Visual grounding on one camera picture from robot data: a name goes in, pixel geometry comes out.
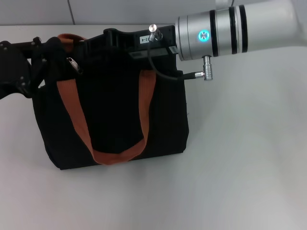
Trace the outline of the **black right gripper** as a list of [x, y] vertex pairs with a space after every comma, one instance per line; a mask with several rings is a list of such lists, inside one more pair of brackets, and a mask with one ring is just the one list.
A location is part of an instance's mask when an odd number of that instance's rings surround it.
[[109, 48], [117, 48], [133, 59], [147, 58], [147, 48], [150, 47], [151, 57], [163, 57], [177, 54], [175, 27], [173, 25], [158, 27], [160, 40], [150, 42], [151, 32], [146, 30], [122, 32], [114, 28], [105, 29], [106, 38], [91, 38], [84, 40], [84, 69], [109, 69]]

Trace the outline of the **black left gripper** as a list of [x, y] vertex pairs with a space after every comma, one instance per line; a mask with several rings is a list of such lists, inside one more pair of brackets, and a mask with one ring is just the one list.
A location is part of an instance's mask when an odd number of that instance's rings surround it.
[[41, 58], [30, 66], [25, 57], [59, 54], [66, 56], [61, 40], [52, 37], [41, 43], [38, 37], [32, 42], [21, 43], [21, 51], [8, 41], [0, 43], [0, 98], [20, 93], [26, 98], [36, 94], [48, 72], [48, 60]]

